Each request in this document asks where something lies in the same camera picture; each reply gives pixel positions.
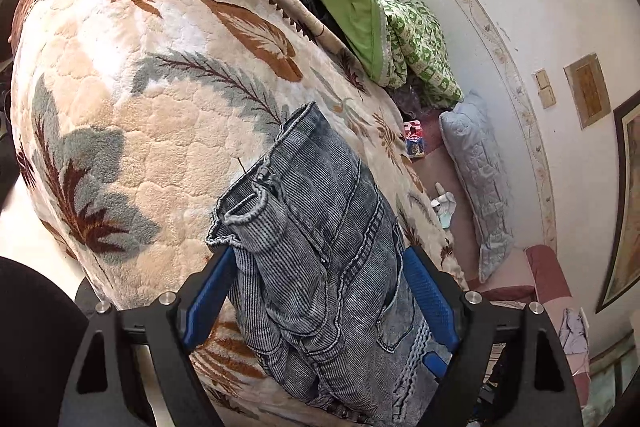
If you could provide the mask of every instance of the light blue quilted cushion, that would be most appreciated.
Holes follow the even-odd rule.
[[[471,91],[440,115],[442,139],[474,210],[481,283],[513,248],[511,189],[484,100]]]

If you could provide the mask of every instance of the gray denim jeans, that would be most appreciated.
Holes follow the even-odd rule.
[[[207,243],[234,248],[239,328],[289,394],[358,423],[417,422],[436,384],[396,216],[315,103],[220,198]]]

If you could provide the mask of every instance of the dark picture frame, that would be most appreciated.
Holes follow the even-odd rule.
[[[640,280],[640,248],[635,248],[640,247],[640,231],[634,232],[630,227],[640,218],[640,91],[615,108],[613,118],[620,174],[618,217],[607,277],[596,313],[622,297]]]

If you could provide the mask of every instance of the floral blanket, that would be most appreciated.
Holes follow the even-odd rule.
[[[22,175],[101,299],[145,305],[201,270],[219,195],[313,100],[369,166],[407,244],[465,285],[398,110],[296,0],[20,0],[12,43]],[[237,425],[350,425],[265,375],[228,301],[191,360]]]

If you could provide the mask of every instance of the metal bolt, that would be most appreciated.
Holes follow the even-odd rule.
[[[164,306],[168,306],[169,304],[172,304],[175,301],[175,293],[164,292],[158,297],[158,300]]]
[[[540,315],[545,310],[545,307],[539,302],[533,301],[529,303],[529,309],[536,315]]]
[[[106,313],[111,309],[111,303],[109,301],[100,301],[95,305],[95,310],[102,314]]]
[[[479,304],[482,302],[482,296],[478,292],[465,293],[465,299],[469,304]]]

